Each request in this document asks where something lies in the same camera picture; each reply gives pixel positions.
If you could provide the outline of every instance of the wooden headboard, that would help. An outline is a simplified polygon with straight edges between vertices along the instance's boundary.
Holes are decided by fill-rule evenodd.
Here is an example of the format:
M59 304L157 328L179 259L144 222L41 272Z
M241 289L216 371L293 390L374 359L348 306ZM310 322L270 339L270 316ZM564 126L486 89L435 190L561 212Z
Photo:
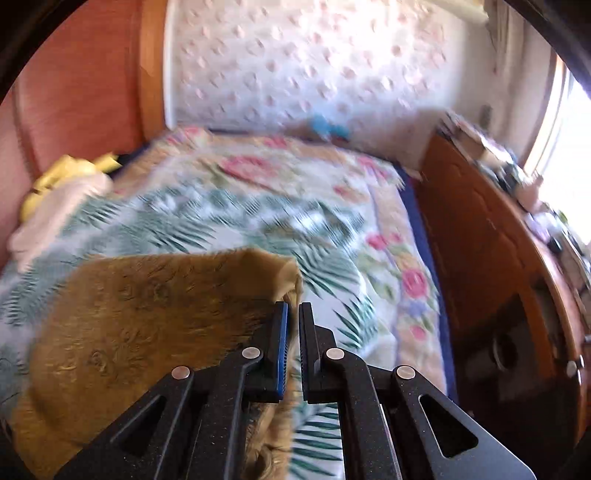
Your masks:
M130 152L164 129L167 0L87 0L0 105L0 267L23 197L61 155Z

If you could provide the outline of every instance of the bed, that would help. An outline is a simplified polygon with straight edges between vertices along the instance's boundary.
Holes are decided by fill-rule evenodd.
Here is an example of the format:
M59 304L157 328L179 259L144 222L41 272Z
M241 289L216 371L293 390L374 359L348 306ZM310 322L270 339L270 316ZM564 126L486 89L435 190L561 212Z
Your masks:
M0 280L0 412L26 386L51 301L96 255L254 246L295 257L304 301L369 364L416 367L455 398L447 317L410 179L359 152L294 138L168 132L92 197L24 273ZM298 359L293 365L298 376ZM344 476L336 405L293 410L290 479Z

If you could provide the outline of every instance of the white wall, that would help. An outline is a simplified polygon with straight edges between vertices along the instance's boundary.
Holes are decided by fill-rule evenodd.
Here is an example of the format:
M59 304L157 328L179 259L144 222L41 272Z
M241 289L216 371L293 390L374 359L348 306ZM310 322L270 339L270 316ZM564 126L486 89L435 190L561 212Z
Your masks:
M511 148L517 157L527 155L527 149L539 127L544 97L550 74L552 49L548 42L529 24L524 32L522 70L517 77L515 95L508 114L506 128L500 141Z
M426 2L170 0L169 9L170 127L290 132L320 113L351 129L353 147L416 167L445 109L459 103L478 117L486 29Z

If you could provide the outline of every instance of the brown towel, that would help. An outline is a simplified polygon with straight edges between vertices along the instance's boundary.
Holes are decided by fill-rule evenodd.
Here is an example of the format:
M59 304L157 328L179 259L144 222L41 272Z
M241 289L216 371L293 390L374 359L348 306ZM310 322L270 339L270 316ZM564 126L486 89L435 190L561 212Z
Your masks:
M11 418L17 452L40 480L52 478L174 367L217 365L269 319L277 300L290 304L294 339L300 296L296 262L256 249L82 265L33 347L30 387ZM249 432L247 468L258 477L268 478L261 451L277 448L277 432L281 451L289 448L292 390L290 381L290 401L280 408L261 406Z

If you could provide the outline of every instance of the blue object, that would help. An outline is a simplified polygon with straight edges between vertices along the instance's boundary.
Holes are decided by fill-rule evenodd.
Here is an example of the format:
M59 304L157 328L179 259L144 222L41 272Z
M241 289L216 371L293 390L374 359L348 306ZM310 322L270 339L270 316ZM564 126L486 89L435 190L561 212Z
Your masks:
M287 313L287 303L283 302L280 321L279 352L277 355L277 383L275 385L280 398L283 398L287 383Z
M310 129L321 139L329 141L330 137L340 137L349 141L350 132L344 125L333 125L322 115L315 115L310 119Z

